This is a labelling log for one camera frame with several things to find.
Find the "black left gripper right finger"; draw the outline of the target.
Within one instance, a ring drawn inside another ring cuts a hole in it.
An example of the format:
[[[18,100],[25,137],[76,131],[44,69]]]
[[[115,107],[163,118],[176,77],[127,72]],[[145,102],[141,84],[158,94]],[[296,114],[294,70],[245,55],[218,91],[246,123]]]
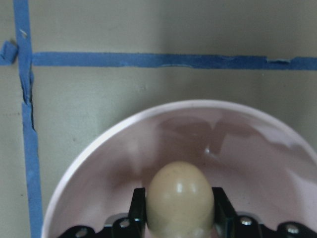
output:
[[[239,215],[223,188],[213,187],[214,225],[220,238],[261,238],[258,222],[251,216]]]

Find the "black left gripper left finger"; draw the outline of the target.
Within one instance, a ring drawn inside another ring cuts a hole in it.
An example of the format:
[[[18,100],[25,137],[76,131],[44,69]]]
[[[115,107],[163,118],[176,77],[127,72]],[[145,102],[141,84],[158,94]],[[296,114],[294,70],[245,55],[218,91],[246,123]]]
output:
[[[112,225],[113,238],[144,238],[146,228],[146,190],[134,189],[128,215]]]

